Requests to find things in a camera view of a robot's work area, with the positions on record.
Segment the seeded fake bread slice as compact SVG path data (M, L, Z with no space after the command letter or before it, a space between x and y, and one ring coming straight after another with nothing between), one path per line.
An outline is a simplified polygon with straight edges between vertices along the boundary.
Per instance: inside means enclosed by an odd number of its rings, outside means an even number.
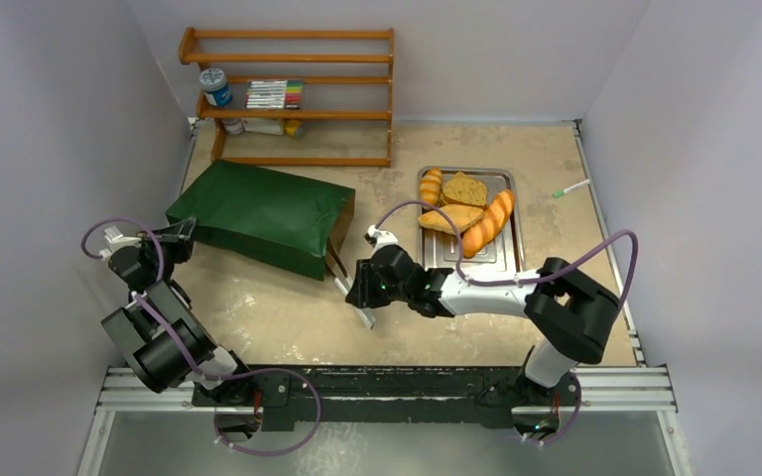
M488 196L489 190L485 182L464 173L456 173L443 184L441 203L485 208L489 203Z

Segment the white small box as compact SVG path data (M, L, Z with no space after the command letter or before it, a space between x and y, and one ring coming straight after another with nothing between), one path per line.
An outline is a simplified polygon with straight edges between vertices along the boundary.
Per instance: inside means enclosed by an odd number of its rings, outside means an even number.
M285 134L284 121L275 118L242 118L241 123L246 132L276 135Z

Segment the yellow small bottle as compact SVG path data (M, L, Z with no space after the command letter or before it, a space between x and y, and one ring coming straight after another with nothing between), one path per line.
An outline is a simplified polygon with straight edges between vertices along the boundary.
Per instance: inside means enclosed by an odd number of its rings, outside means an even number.
M283 124L284 133L291 138L302 137L305 133L305 125L301 120L290 119Z

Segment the triangular orange fake pastry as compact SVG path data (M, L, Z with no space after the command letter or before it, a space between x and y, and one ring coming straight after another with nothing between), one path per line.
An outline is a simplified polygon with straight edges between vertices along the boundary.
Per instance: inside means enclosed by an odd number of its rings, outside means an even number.
M453 227L455 227L462 234L478 223L483 213L484 210L482 208L449 204L441 207L438 211L432 210L423 213L418 218L418 222L425 229L453 235Z

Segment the orange fake bread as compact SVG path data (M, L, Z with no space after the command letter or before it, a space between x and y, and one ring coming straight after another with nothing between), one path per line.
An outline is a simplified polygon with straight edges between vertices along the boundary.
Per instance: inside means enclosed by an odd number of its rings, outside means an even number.
M431 168L424 172L420 179L420 200L429 205L437 205L440 201L443 181L443 173L439 168Z

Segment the small grey jar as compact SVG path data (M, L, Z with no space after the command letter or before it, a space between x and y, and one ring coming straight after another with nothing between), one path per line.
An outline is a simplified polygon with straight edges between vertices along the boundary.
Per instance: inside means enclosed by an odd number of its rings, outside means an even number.
M220 120L228 135L239 135L244 132L244 126L239 118L222 118Z

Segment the green brown paper bag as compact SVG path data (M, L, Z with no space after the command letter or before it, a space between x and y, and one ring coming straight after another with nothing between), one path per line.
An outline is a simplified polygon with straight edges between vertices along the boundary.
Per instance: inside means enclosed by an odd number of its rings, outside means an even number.
M196 220L193 240L321 281L328 246L345 240L356 190L250 165L217 161L166 210Z

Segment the green white marker pen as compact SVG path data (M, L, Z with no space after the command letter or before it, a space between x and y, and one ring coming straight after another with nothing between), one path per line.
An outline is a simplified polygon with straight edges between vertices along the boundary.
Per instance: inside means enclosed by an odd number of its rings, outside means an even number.
M565 188L562 188L562 189L559 189L559 190L553 192L552 193L552 198L563 197L566 194L572 193L573 191L575 191L577 189L580 189L580 188L583 188L583 187L588 186L588 185L590 185L590 179L589 178L584 179L582 181L579 181L577 183L574 183L572 185L569 185L569 186L567 186Z

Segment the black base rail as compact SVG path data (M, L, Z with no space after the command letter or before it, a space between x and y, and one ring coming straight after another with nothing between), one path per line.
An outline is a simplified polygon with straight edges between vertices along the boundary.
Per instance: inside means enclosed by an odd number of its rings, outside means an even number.
M473 423L487 429L551 434L580 400L576 375L550 389L497 367L285 366L227 382L215 398L197 385L196 408L253 411L266 431L298 422Z

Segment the long orange fake baguette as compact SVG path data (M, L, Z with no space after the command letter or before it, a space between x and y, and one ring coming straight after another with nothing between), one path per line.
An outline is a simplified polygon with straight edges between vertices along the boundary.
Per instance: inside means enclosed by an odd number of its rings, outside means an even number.
M509 189L495 195L481 219L462 235L461 251L464 258L474 257L502 232L515 206L516 196Z

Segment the blue white jar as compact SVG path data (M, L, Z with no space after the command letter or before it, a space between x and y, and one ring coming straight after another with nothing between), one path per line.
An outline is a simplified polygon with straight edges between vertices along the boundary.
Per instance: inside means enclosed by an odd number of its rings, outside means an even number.
M233 99L232 91L224 70L217 67L204 69L198 77L206 102L211 106L225 107Z

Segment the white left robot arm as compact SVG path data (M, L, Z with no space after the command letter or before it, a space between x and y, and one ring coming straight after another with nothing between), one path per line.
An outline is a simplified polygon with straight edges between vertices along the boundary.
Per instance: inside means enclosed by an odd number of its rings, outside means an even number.
M218 345L191 312L191 299L173 279L175 266L191 258L194 217L132 236L104 229L98 252L128 288L129 302L101 321L135 375L162 393L194 382L210 397L242 406L255 396L256 379L241 359Z

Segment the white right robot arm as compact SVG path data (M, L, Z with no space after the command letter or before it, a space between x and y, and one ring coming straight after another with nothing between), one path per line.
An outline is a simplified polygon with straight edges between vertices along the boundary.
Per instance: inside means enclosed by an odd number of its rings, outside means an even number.
M573 263L551 257L517 278L488 281L454 268L425 268L398 245L357 261L345 300L359 309L394 301L424 317L491 313L529 319L543 336L517 378L527 402L539 404L577 364L601 362L621 300Z

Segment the silver metal tongs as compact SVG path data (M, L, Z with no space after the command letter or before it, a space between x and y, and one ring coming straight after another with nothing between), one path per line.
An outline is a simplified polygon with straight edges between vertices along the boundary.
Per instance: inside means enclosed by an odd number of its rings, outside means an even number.
M326 240L325 268L326 272L332 276L334 285L346 297L353 285L353 279L346 270L338 255L337 248L330 238ZM353 304L350 305L350 308L367 329L375 327L376 317L370 309L355 307Z

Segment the silver metal tray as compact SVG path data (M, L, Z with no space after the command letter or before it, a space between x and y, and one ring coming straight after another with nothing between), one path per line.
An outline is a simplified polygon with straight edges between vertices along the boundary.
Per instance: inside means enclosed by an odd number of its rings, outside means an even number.
M518 187L512 174L503 169L439 167L444 182L457 173L463 173L483 181L489 191L488 198L508 189L518 195ZM495 271L517 273L524 270L524 250L519 205L516 203L510 218L500 234L474 257L464 258L462 268L467 271ZM424 267L452 268L460 257L460 248L452 235L420 228L418 230L418 260Z

